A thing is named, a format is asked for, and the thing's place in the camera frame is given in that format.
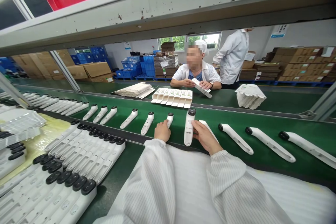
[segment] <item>white uniform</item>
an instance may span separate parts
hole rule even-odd
[[[249,33],[245,29],[237,30],[227,37],[223,47],[213,58],[213,63],[220,64],[220,78],[223,84],[233,84],[239,80],[238,75],[249,46]]]
[[[188,79],[188,77],[189,77],[189,68],[187,67],[187,64],[183,64],[178,68],[178,70],[173,76],[173,79],[181,81],[184,79]],[[221,78],[219,77],[215,68],[212,65],[206,63],[205,61],[202,61],[202,79],[204,81],[212,83],[221,81],[220,80]]]
[[[246,172],[246,164],[222,150],[207,168],[211,197],[223,223],[293,223],[263,185]],[[165,142],[145,142],[145,149],[129,177],[122,211],[96,223],[173,224],[175,222],[174,167]]]

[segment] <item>worker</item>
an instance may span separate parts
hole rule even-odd
[[[213,66],[220,66],[222,89],[239,88],[239,74],[249,50],[249,32],[253,28],[240,29],[232,33],[213,58]]]
[[[204,40],[196,40],[189,45],[187,64],[178,68],[170,85],[174,88],[193,88],[195,83],[192,79],[196,78],[204,89],[221,89],[221,78],[215,68],[203,60],[207,55],[209,55],[208,44]]]
[[[145,149],[128,179],[119,212],[96,223],[175,223],[174,165],[166,142],[168,120],[156,125],[154,139]],[[293,223],[263,185],[246,171],[246,164],[223,150],[206,126],[192,121],[194,138],[209,152],[206,169],[211,198],[223,223]]]

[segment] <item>paper label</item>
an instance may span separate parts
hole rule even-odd
[[[160,62],[160,64],[162,68],[167,67],[169,65],[167,61]]]

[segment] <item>green conveyor belt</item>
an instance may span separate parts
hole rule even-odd
[[[30,85],[34,87],[45,87],[72,90],[70,84],[65,80],[36,80],[36,79],[12,79],[14,84]],[[130,84],[120,83],[98,83],[98,82],[77,82],[85,92],[109,94],[116,90],[130,86]],[[209,99],[197,89],[193,90],[193,103],[214,105],[223,107],[239,108],[234,90],[213,90],[212,98]],[[287,92],[264,92],[267,99],[257,108],[257,110],[298,114],[310,109],[321,97],[320,94],[287,93]]]
[[[172,112],[174,113],[174,122],[170,127],[170,141],[184,145],[183,135],[187,113],[186,109],[160,104],[151,104],[147,101],[111,98],[88,94],[57,91],[48,91],[48,93],[62,98],[88,101],[90,104],[98,104],[98,106],[117,106],[118,113],[106,124],[106,126],[113,128],[119,128],[121,123],[131,113],[131,110],[136,108],[138,109],[138,116],[125,129],[126,131],[136,134],[140,134],[141,128],[147,119],[148,112],[153,111],[155,113],[155,118],[146,134],[149,137],[154,136],[156,124],[165,120],[167,118],[167,114]],[[82,119],[88,110],[89,108],[78,112],[71,117]],[[88,121],[92,122],[98,113],[99,110]],[[315,181],[317,179],[321,179],[325,181],[336,181],[335,169],[316,159],[293,143],[281,140],[278,137],[278,133],[280,131],[295,132],[316,146],[328,151],[331,155],[336,156],[336,141],[334,141],[336,124],[205,108],[197,108],[196,119],[205,120],[223,148],[232,155],[241,158],[245,163],[252,167],[259,167],[264,170],[273,170],[279,173],[289,174],[293,177],[302,176],[306,178],[305,180],[308,179]],[[219,123],[229,124],[252,147],[254,155],[248,155],[245,153],[226,133],[220,132],[218,130]],[[245,133],[246,127],[257,127],[265,132],[268,136],[293,154],[296,158],[296,162],[289,163],[285,161],[257,138],[247,135]],[[203,149],[197,140],[192,142],[191,147]]]

